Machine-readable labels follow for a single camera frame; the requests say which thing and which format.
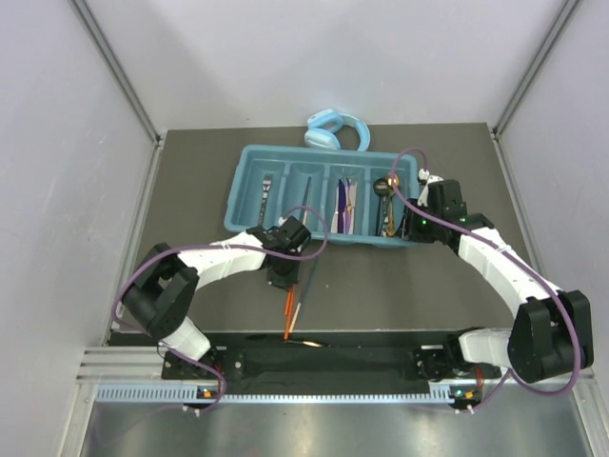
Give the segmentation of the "orange chopstick long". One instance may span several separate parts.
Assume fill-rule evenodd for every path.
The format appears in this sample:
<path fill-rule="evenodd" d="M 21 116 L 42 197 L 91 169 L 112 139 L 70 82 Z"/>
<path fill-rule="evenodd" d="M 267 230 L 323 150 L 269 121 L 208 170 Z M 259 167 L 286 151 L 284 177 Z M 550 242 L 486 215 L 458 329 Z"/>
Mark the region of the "orange chopstick long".
<path fill-rule="evenodd" d="M 285 309 L 284 309 L 285 317 L 287 317 L 291 311 L 291 308 L 293 305 L 293 300 L 294 300 L 294 287 L 291 286 L 287 290 L 287 296 L 286 296 L 286 300 L 285 300 Z"/>

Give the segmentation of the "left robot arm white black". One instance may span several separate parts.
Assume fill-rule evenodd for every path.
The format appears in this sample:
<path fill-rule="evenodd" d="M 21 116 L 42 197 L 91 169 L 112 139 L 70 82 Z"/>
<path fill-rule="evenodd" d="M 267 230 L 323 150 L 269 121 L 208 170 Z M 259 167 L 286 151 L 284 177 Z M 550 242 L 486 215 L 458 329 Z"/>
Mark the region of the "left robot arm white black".
<path fill-rule="evenodd" d="M 187 371 L 206 377 L 215 369 L 216 356 L 187 316 L 195 292 L 237 273 L 262 269 L 271 286 L 288 290 L 297 282 L 299 257 L 310 238 L 305 225 L 290 216 L 278 227 L 249 228 L 205 248 L 176 251 L 158 244 L 120 303 L 151 338 L 184 355 Z"/>

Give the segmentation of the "dark blue utensil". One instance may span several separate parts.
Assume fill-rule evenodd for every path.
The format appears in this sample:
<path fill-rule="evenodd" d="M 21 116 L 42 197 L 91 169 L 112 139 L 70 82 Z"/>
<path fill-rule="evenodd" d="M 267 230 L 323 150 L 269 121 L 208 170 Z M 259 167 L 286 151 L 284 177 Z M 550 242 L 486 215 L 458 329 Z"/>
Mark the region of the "dark blue utensil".
<path fill-rule="evenodd" d="M 341 178 L 338 184 L 337 196 L 337 232 L 347 234 L 351 228 L 351 180 Z"/>

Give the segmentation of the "blue plastic cutlery tray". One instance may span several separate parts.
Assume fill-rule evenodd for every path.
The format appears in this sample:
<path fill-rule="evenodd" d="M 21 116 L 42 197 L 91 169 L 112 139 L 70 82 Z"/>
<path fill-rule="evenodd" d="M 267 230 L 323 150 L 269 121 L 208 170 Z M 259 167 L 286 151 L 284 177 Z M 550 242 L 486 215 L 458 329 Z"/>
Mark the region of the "blue plastic cutlery tray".
<path fill-rule="evenodd" d="M 373 183 L 394 171 L 400 180 L 399 190 L 406 198 L 419 197 L 418 171 L 415 157 L 403 156 L 399 161 L 389 152 L 324 150 L 268 145 L 250 145 L 243 149 L 234 173 L 227 199 L 224 225 L 230 232 L 241 232 L 258 225 L 262 199 L 262 180 L 273 175 L 263 226 L 280 222 L 289 210 L 300 220 L 305 183 L 312 177 L 306 227 L 315 240 L 324 239 L 323 224 L 329 230 L 328 240 L 337 244 L 363 244 L 379 248 L 402 248 L 411 243 L 398 233 L 394 237 L 375 235 L 379 199 Z M 358 183 L 354 233 L 331 233 L 335 190 L 341 178 Z M 395 223 L 403 218 L 405 206 L 393 197 Z"/>

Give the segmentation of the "light blue headphones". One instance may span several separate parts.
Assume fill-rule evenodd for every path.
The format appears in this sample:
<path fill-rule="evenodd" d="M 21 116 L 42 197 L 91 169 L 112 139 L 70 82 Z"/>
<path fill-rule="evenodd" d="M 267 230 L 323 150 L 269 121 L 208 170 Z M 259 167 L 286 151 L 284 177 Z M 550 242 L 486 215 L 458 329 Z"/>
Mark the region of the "light blue headphones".
<path fill-rule="evenodd" d="M 323 109 L 311 115 L 307 121 L 304 142 L 310 148 L 340 150 L 342 148 L 337 133 L 343 127 L 356 131 L 359 137 L 357 151 L 367 151 L 371 134 L 368 125 L 356 116 L 336 109 Z"/>

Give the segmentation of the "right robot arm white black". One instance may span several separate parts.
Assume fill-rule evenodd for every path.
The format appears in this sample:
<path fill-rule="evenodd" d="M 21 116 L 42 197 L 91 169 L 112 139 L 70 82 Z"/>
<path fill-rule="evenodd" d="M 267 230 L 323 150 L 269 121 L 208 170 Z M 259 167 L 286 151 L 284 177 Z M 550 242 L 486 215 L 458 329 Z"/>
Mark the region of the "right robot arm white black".
<path fill-rule="evenodd" d="M 482 214 L 470 214 L 461 185 L 421 169 L 421 195 L 408 202 L 404 232 L 416 243 L 451 248 L 498 293 L 513 315 L 509 330 L 474 328 L 454 337 L 444 365 L 463 377 L 479 363 L 512 370 L 533 384 L 594 362 L 591 309 L 579 290 L 545 280 Z"/>

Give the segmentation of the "silver grey knife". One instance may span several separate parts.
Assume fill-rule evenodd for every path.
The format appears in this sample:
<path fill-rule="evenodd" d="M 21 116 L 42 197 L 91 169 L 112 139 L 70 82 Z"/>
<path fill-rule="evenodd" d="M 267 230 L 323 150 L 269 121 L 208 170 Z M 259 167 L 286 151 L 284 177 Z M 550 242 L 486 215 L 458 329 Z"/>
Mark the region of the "silver grey knife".
<path fill-rule="evenodd" d="M 290 344 L 309 348 L 330 348 L 330 344 L 306 339 L 285 338 L 283 335 L 254 334 L 246 337 L 247 341 L 261 344 Z"/>

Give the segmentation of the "beige chopstick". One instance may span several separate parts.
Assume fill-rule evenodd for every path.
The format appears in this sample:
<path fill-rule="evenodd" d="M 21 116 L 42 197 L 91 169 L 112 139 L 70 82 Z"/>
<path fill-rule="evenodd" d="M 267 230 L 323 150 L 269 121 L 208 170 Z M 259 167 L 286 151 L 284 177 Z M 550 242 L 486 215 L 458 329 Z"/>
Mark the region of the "beige chopstick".
<path fill-rule="evenodd" d="M 302 302 L 299 302 L 299 303 L 297 304 L 297 306 L 296 306 L 295 310 L 294 310 L 293 315 L 292 315 L 292 319 L 291 319 L 291 322 L 290 322 L 290 327 L 289 327 L 289 332 L 290 332 L 290 333 L 291 333 L 291 332 L 294 330 L 294 328 L 295 328 L 295 326 L 296 326 L 297 319 L 298 319 L 298 316 L 299 316 L 299 313 L 300 313 L 301 307 L 302 307 Z"/>

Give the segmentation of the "gold spoon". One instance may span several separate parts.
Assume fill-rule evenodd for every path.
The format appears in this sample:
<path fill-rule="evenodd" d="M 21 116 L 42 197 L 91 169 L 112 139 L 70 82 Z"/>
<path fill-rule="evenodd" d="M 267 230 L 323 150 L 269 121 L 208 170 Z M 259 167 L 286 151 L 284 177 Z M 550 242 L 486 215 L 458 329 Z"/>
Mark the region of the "gold spoon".
<path fill-rule="evenodd" d="M 386 197 L 387 209 L 385 211 L 385 214 L 386 214 L 385 236 L 394 237 L 396 234 L 396 223 L 395 223 L 394 203 L 393 203 L 393 197 L 395 195 L 394 187 L 400 183 L 400 180 L 394 173 L 389 173 L 386 176 L 385 180 L 387 183 L 387 197 Z"/>

